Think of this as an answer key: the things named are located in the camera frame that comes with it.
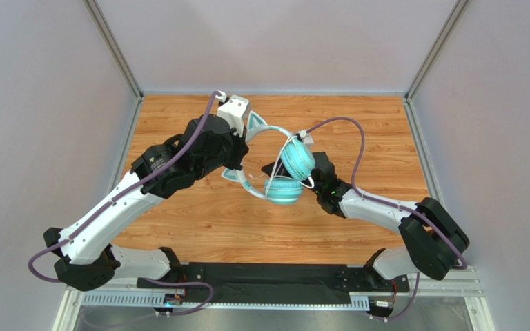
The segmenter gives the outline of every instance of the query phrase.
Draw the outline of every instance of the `headphones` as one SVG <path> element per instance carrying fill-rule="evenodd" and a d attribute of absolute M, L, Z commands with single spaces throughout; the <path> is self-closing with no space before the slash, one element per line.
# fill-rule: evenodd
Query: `headphones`
<path fill-rule="evenodd" d="M 271 174 L 271 177 L 263 184 L 265 192 L 263 193 L 257 190 L 248 182 L 244 170 L 236 170 L 237 180 L 242 184 L 245 190 L 257 198 L 269 200 L 276 205 L 291 205 L 297 201 L 304 191 L 304 184 L 302 184 L 302 181 L 309 178 L 312 183 L 310 173 L 312 173 L 312 169 L 316 166 L 314 156 L 304 143 L 297 140 L 297 136 L 279 126 L 264 125 L 253 128 L 247 132 L 245 141 L 248 143 L 251 139 L 255 138 L 255 136 L 265 131 L 278 131 L 288 137 L 288 140 L 275 160 L 273 174 Z M 279 160 L 281 160 L 286 170 L 291 175 L 291 178 L 275 175 L 277 172 L 276 170 L 278 169 L 277 164 Z"/>

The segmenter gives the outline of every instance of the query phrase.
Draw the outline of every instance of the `robotic arm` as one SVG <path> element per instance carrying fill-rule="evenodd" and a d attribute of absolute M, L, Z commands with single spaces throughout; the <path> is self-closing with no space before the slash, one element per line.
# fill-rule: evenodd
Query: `robotic arm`
<path fill-rule="evenodd" d="M 220 101 L 217 115 L 206 113 L 193 119 L 183 134 L 149 147 L 117 187 L 86 216 L 68 228 L 50 228 L 44 233 L 49 251 L 59 257 L 55 263 L 59 281 L 89 291 L 117 278 L 179 280 L 181 265 L 171 249 L 131 250 L 110 242 L 145 211 L 176 191 L 191 187 L 219 167 L 242 169 L 242 159 L 248 153 L 246 142 L 250 139 L 244 123 L 251 105 L 245 98 L 228 98 L 222 92 L 216 98 Z M 204 126 L 198 131 L 204 120 Z M 312 144 L 310 140 L 304 142 L 307 146 Z M 184 153 L 180 158 L 165 167 L 181 152 Z M 415 203 L 366 192 L 358 194 L 351 184 L 337 177 L 334 165 L 324 152 L 313 153 L 313 158 L 315 167 L 311 171 L 313 185 L 310 187 L 323 210 L 343 218 L 370 221 L 401 234 L 404 239 L 401 248 L 376 252 L 357 276 L 371 288 L 385 288 L 391 279 L 419 271 L 433 279 L 443 279 L 457 261 L 457 255 L 435 230 L 444 234 L 460 253 L 469 246 L 467 236 L 435 199 L 425 198 Z M 262 170 L 271 174 L 273 168 L 272 163 Z M 284 164 L 278 169 L 279 175 L 291 177 Z M 137 183 L 141 185 L 114 200 L 117 193 Z M 100 210 L 104 211 L 82 230 L 81 226 Z M 432 225 L 418 217 L 418 213 L 430 219 Z M 425 228 L 428 225 L 432 226 L 430 230 Z"/>

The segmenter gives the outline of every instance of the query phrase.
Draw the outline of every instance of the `white wall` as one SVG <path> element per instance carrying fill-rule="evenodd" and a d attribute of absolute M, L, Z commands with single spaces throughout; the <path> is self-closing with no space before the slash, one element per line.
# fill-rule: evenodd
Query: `white wall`
<path fill-rule="evenodd" d="M 27 261 L 105 195 L 134 107 L 81 1 L 0 1 L 0 330 L 51 329 L 64 286 Z"/>
<path fill-rule="evenodd" d="M 405 92 L 455 0 L 99 0 L 141 88 Z"/>
<path fill-rule="evenodd" d="M 472 1 L 414 104 L 497 329 L 530 330 L 530 1 Z"/>

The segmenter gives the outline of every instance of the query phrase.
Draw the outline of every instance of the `wooden surface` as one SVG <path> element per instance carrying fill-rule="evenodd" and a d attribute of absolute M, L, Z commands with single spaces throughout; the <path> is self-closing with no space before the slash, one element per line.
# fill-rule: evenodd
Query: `wooden surface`
<path fill-rule="evenodd" d="M 401 200 L 426 196 L 420 162 L 399 97 L 244 96 L 269 124 L 290 131 L 335 116 L 353 117 L 366 131 L 357 186 Z M 182 133 L 205 109 L 207 96 L 145 98 L 126 169 L 151 145 Z M 313 132 L 313 151 L 325 151 L 350 180 L 360 146 L 356 127 L 336 121 Z M 246 174 L 259 176 L 286 137 L 266 132 L 249 144 Z M 378 249 L 402 245 L 398 235 L 368 222 L 325 213 L 307 190 L 295 205 L 257 199 L 218 170 L 142 215 L 113 242 L 127 248 L 171 247 L 181 261 L 238 263 L 365 263 Z M 262 187 L 264 177 L 251 179 Z"/>

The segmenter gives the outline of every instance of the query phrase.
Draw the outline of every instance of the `ear cup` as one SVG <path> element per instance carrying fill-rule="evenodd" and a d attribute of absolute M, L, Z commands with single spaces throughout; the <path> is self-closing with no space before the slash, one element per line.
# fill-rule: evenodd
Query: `ear cup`
<path fill-rule="evenodd" d="M 292 141 L 282 151 L 282 162 L 289 174 L 304 181 L 316 166 L 312 152 L 301 141 Z"/>
<path fill-rule="evenodd" d="M 270 180 L 265 181 L 263 188 L 267 189 Z M 303 191 L 304 187 L 292 179 L 275 178 L 267 192 L 267 199 L 276 205 L 291 205 L 297 201 Z"/>

